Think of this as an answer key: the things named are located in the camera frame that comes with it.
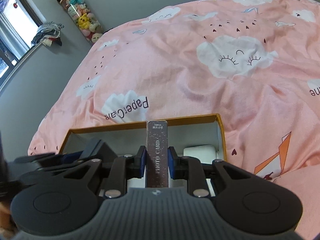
pile of clothes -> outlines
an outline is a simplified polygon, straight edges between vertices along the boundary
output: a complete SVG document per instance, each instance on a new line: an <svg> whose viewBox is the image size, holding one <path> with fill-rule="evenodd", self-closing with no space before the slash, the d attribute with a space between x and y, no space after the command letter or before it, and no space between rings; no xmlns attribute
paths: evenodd
<svg viewBox="0 0 320 240"><path fill-rule="evenodd" d="M45 46L51 46L52 42L55 42L59 46L62 46L60 39L60 30L64 28L62 24L56 24L54 22L49 22L42 24L36 33L36 36L33 38L31 45L37 45L42 43Z"/></svg>

white curtain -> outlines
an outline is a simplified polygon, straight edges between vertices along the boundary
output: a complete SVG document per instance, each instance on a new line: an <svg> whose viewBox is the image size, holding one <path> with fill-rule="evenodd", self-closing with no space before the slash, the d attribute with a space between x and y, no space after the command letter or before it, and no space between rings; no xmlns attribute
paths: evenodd
<svg viewBox="0 0 320 240"><path fill-rule="evenodd" d="M0 13L0 37L17 59L20 59L30 49L3 13Z"/></svg>

bedsheet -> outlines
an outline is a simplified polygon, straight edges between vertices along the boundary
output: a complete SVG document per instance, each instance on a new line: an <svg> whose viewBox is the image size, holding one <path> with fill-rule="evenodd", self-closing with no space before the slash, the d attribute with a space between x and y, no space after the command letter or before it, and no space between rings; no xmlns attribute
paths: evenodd
<svg viewBox="0 0 320 240"><path fill-rule="evenodd" d="M71 128L219 113L227 161L295 192L297 232L320 232L320 3L200 0L105 33L28 154Z"/></svg>

bed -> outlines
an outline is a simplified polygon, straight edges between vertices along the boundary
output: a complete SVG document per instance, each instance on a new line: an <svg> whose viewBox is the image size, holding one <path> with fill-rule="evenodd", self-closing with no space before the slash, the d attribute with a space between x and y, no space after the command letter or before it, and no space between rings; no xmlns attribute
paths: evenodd
<svg viewBox="0 0 320 240"><path fill-rule="evenodd" d="M320 231L320 3L199 0L105 33L39 125L29 155L69 129L219 113L227 160L292 190L297 232Z"/></svg>

open box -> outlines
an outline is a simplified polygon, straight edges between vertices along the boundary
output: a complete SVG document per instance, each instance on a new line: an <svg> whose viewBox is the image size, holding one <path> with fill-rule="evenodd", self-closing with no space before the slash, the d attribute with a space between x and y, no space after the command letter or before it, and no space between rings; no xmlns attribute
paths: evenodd
<svg viewBox="0 0 320 240"><path fill-rule="evenodd" d="M189 147L212 145L216 149L214 159L226 159L224 129L219 114L166 119L168 123L168 147L173 146L178 156ZM106 142L118 155L136 155L141 145L146 145L147 122L118 123L114 125L71 129L62 144L61 153L84 150L92 137ZM128 187L144 187L145 180L130 179ZM170 187L184 186L182 181L169 181Z"/></svg>

